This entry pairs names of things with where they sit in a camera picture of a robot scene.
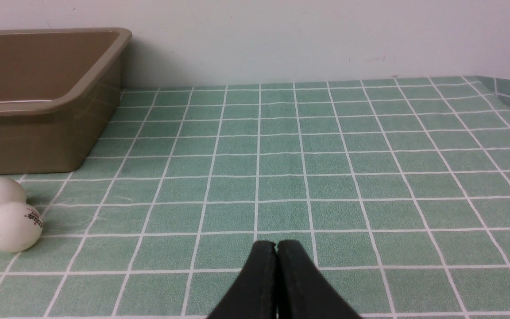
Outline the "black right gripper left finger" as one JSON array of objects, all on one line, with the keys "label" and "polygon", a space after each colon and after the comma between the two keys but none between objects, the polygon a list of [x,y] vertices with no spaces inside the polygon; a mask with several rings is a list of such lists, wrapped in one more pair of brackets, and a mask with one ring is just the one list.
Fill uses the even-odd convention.
[{"label": "black right gripper left finger", "polygon": [[255,241],[236,280],[209,319],[275,319],[277,252],[271,241]]}]

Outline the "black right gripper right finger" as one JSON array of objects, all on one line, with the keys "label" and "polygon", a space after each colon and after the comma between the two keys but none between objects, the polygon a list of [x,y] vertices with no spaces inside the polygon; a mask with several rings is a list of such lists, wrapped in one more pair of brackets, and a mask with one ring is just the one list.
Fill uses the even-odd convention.
[{"label": "black right gripper right finger", "polygon": [[360,319],[314,265],[302,244],[278,244],[280,319]]}]

